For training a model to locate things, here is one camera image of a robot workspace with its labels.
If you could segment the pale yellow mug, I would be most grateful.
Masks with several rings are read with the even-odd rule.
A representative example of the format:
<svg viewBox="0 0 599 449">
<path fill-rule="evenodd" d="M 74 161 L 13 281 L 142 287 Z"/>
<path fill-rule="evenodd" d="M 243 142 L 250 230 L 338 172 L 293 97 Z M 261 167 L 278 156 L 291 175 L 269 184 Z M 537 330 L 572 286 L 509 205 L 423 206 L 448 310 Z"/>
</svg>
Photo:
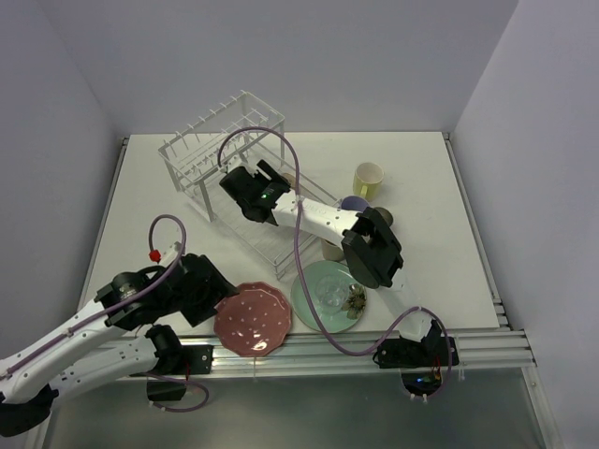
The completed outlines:
<svg viewBox="0 0 599 449">
<path fill-rule="evenodd" d="M 359 164 L 354 173 L 353 193 L 355 196 L 371 202 L 378 196 L 383 180 L 384 170 L 372 162 Z"/>
</svg>

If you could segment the clear faceted drinking glass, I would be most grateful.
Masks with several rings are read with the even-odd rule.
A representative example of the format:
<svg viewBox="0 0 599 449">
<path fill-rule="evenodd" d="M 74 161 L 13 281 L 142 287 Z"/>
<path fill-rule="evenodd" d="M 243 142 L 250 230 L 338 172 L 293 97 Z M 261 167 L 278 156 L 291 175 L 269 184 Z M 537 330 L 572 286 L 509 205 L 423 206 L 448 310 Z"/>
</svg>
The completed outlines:
<svg viewBox="0 0 599 449">
<path fill-rule="evenodd" d="M 323 308 L 338 309 L 349 296 L 350 283 L 344 276 L 328 275 L 316 284 L 316 297 Z"/>
</svg>

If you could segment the beige floral ceramic bowl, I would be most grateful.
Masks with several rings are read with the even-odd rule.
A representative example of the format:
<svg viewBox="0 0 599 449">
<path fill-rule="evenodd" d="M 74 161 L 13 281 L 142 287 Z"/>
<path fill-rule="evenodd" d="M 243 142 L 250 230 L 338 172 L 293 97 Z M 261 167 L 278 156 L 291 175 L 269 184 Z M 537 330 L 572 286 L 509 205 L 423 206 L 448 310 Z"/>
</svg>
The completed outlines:
<svg viewBox="0 0 599 449">
<path fill-rule="evenodd" d="M 294 174 L 292 173 L 282 173 L 281 176 L 286 180 L 286 182 L 290 185 L 293 190 L 297 189 L 298 181 Z"/>
</svg>

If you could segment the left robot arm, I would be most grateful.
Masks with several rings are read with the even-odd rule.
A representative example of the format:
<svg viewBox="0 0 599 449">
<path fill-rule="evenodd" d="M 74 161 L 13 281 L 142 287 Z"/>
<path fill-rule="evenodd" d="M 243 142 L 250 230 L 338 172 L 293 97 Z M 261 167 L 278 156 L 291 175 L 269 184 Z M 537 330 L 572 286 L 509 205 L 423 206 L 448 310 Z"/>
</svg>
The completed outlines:
<svg viewBox="0 0 599 449">
<path fill-rule="evenodd" d="M 25 433 L 67 400 L 121 377 L 176 372 L 182 344 L 158 319 L 179 312 L 197 326 L 238 292 L 208 257 L 191 253 L 116 275 L 64 324 L 2 360 L 2 436 Z"/>
</svg>

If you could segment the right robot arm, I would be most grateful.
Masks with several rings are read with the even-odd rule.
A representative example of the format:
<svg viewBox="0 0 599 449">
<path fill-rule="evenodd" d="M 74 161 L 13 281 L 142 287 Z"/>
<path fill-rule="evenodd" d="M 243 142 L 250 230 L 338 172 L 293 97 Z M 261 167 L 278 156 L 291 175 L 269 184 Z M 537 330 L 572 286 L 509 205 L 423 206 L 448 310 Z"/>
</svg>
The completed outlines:
<svg viewBox="0 0 599 449">
<path fill-rule="evenodd" d="M 294 231 L 293 252 L 305 303 L 318 330 L 336 349 L 351 353 L 333 338 L 318 316 L 314 304 L 316 294 L 310 292 L 307 269 L 300 261 L 302 232 L 339 245 L 356 283 L 372 290 L 391 290 L 385 300 L 396 300 L 394 306 L 388 307 L 395 312 L 395 320 L 383 339 L 399 330 L 407 339 L 404 344 L 407 358 L 418 365 L 428 363 L 436 355 L 437 342 L 429 333 L 438 317 L 422 305 L 409 285 L 402 246 L 379 211 L 371 207 L 364 211 L 343 210 L 312 200 L 300 193 L 299 185 L 291 186 L 264 160 L 250 167 L 233 158 L 221 170 L 224 177 L 220 186 L 240 207 L 244 218 Z"/>
</svg>

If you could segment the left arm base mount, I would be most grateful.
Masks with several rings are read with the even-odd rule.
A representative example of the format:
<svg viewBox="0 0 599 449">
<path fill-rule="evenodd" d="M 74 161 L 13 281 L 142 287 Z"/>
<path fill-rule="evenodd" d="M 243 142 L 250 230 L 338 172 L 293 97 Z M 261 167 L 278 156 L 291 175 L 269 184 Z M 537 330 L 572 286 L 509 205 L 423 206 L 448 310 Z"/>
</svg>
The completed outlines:
<svg viewBox="0 0 599 449">
<path fill-rule="evenodd" d="M 187 383 L 196 375 L 207 375 L 212 370 L 212 345 L 184 345 L 174 364 L 167 369 L 154 369 L 152 374 L 160 379 L 148 377 L 146 395 L 149 401 L 164 405 L 174 404 L 192 392 Z"/>
</svg>

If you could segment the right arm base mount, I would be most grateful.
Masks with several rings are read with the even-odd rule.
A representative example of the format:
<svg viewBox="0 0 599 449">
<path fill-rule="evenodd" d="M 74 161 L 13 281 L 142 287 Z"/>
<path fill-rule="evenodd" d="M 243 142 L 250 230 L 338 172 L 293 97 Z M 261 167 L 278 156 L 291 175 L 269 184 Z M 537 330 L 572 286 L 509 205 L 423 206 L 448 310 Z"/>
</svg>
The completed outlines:
<svg viewBox="0 0 599 449">
<path fill-rule="evenodd" d="M 421 341 L 403 337 L 386 339 L 373 354 L 379 369 L 397 369 L 402 387 L 411 400 L 426 403 L 439 393 L 450 371 L 460 363 L 457 344 L 438 320 Z"/>
</svg>

